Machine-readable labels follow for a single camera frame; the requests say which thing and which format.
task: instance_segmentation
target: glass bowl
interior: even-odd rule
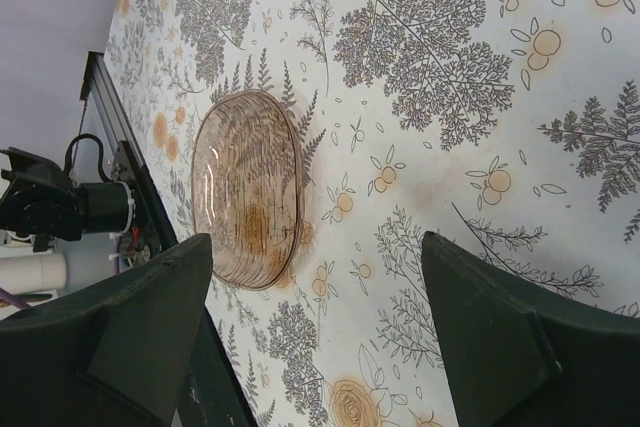
[[[232,95],[209,110],[191,193],[194,227],[211,235],[218,279],[262,290],[289,266],[304,219],[301,157],[295,126],[266,92]]]

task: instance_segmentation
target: oval glass dish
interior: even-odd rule
[[[280,103],[248,90],[215,104],[191,163],[195,231],[211,235],[214,275],[262,290],[293,259],[304,219],[301,148]]]

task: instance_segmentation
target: fern leaf print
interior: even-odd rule
[[[485,0],[369,0],[342,17],[335,60],[347,86],[384,79],[402,129],[424,131],[437,120],[443,150],[477,146],[514,92],[511,59],[471,41],[485,15]]]
[[[601,212],[623,196],[636,194],[640,182],[640,103],[635,81],[622,87],[611,114],[597,97],[587,100],[580,116],[573,110],[563,120],[555,119],[540,129],[549,140],[562,144],[565,152],[577,152],[580,159],[576,173],[581,177],[602,180],[597,196]],[[624,231],[626,243],[640,229],[640,208]]]

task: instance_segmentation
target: white tablecloth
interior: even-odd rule
[[[181,239],[214,101],[263,89],[310,121],[292,271],[264,292],[213,282],[207,299],[261,426],[456,425],[420,269],[425,230],[638,314],[637,9],[118,1],[107,64]]]

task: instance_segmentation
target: orange flower print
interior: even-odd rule
[[[175,135],[170,135],[167,139],[167,158],[170,162],[173,162],[178,157],[178,139]]]
[[[334,206],[331,210],[328,210],[322,216],[322,220],[329,220],[329,224],[333,222],[342,222],[344,215],[346,213],[351,212],[353,210],[353,197],[352,195],[356,193],[351,187],[348,186],[349,183],[349,174],[347,172],[344,173],[344,177],[342,178],[342,188],[335,190],[331,190],[331,188],[327,187],[327,194],[329,194],[329,200],[333,202]]]
[[[184,106],[180,106],[178,107],[178,109],[176,110],[176,122],[178,124],[182,124],[184,122],[184,119],[187,117],[187,111],[184,108]]]
[[[353,380],[335,383],[329,402],[338,427],[380,427],[380,415],[369,392]]]
[[[153,143],[156,147],[162,148],[167,142],[167,117],[162,112],[158,112],[153,121]]]
[[[373,189],[380,194],[385,192],[387,187],[396,181],[398,177],[398,170],[402,170],[406,167],[406,164],[402,162],[393,163],[393,156],[395,155],[395,152],[396,148],[392,145],[389,148],[389,152],[387,152],[384,165],[375,157],[370,157],[371,163],[376,169],[378,169],[380,175],[378,175],[375,180],[369,182],[369,186],[367,187],[368,196],[371,196]]]
[[[465,172],[467,177],[484,179],[482,185],[478,182],[471,182],[474,189],[482,191],[478,195],[478,210],[486,205],[497,205],[502,200],[502,196],[511,188],[511,174],[505,170],[509,164],[500,163],[500,156],[496,156],[491,162],[488,171],[471,170]]]

